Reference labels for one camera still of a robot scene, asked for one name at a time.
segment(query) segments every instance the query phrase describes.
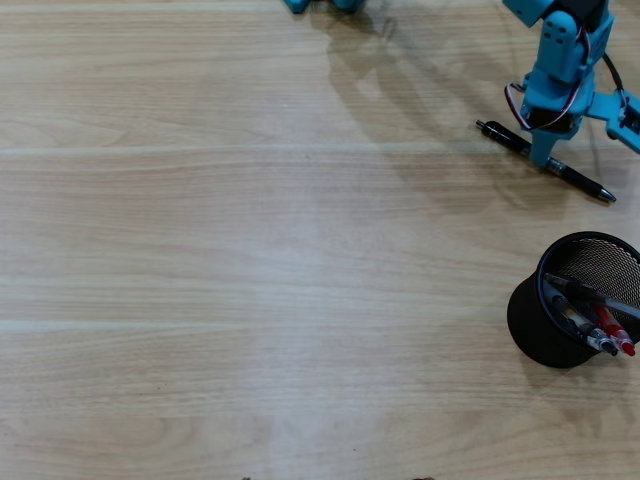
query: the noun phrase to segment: wooden table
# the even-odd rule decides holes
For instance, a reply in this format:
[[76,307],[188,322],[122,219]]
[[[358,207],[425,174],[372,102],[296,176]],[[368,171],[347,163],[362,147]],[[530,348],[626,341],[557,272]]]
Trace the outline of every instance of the wooden table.
[[639,360],[506,326],[559,237],[640,246],[601,124],[557,156],[611,208],[474,127],[515,127],[538,35],[498,0],[3,0],[0,478],[637,480]]

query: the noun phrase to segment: pen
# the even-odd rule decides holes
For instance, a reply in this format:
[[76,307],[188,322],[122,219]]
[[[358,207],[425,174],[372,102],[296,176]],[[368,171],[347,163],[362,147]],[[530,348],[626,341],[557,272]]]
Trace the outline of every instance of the pen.
[[[500,125],[498,122],[490,121],[484,123],[478,120],[476,121],[476,125],[482,130],[483,135],[486,137],[496,141],[512,152],[518,153],[524,157],[529,157],[529,153],[531,152],[531,143]],[[585,177],[580,172],[577,172],[573,168],[562,163],[560,160],[549,157],[545,170],[562,178],[565,182],[582,190],[593,198],[597,198],[598,200],[608,203],[615,203],[616,201],[616,197],[614,197],[611,192],[602,185]]]
[[581,300],[602,305],[617,312],[626,313],[636,320],[640,320],[640,308],[621,302],[615,298],[607,297],[591,286],[580,283],[574,279],[551,275],[550,273],[545,274],[544,278],[554,286],[563,290],[570,297],[576,297]]
[[580,331],[580,340],[586,342],[590,347],[600,352],[607,352],[613,356],[618,354],[618,350],[614,343],[607,337],[607,334],[599,329],[596,325],[580,315],[575,308],[571,306],[569,301],[554,288],[549,282],[544,282],[544,298],[549,302],[563,317],[569,319],[575,324]]
[[609,335],[609,338],[613,340],[618,350],[633,357],[636,354],[635,344],[627,331],[618,323],[615,317],[611,315],[611,312],[607,310],[607,308],[595,306],[594,310],[598,314],[600,328],[604,330],[604,333]]

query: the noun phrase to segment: black pen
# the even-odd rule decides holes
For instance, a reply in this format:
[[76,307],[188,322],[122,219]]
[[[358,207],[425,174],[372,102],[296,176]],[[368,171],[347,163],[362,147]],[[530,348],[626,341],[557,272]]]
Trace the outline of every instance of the black pen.
[[595,303],[596,305],[602,305],[611,310],[625,313],[636,320],[640,320],[640,308],[621,302],[615,298],[607,297],[589,285],[580,283],[573,278],[559,277],[557,275],[551,275],[550,273],[545,273],[544,278],[554,287],[558,287],[571,297]]
[[[524,157],[529,157],[531,144],[521,136],[516,135],[511,130],[503,127],[498,122],[491,121],[484,123],[478,120],[476,125],[482,130],[482,133],[486,137],[489,137],[515,153]],[[560,160],[549,157],[545,170],[562,178],[565,182],[579,188],[593,198],[597,198],[598,200],[608,203],[614,203],[616,201],[616,197],[614,197],[611,192],[602,185],[585,177],[581,173],[576,172],[573,168],[565,165]]]

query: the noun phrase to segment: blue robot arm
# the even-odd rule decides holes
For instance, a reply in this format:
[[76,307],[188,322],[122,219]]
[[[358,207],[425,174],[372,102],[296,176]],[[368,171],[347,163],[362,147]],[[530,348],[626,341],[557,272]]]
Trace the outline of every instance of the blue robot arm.
[[[363,4],[365,0],[333,0],[333,4],[346,13],[356,12]],[[284,0],[292,13],[303,13],[307,6],[311,3],[311,0]]]
[[[585,116],[606,121],[610,137],[640,153],[640,102],[624,91],[621,81],[613,95],[596,92],[594,66],[606,56],[614,23],[609,0],[503,3],[527,27],[544,22],[533,70],[522,85],[505,90],[514,115],[532,134],[530,160],[546,168],[556,142],[573,138]],[[613,68],[608,57],[605,60]],[[525,94],[519,111],[512,88]]]

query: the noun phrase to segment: black mesh pen holder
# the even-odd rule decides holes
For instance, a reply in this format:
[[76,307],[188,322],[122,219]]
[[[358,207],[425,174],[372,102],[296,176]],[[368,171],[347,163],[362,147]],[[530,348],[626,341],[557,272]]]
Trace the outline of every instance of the black mesh pen holder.
[[[611,235],[574,233],[558,240],[542,256],[533,275],[522,282],[509,300],[509,330],[518,347],[548,367],[572,368],[599,352],[575,338],[566,320],[544,299],[546,273],[568,275],[604,295],[640,307],[640,254]],[[635,343],[640,322],[612,312]]]

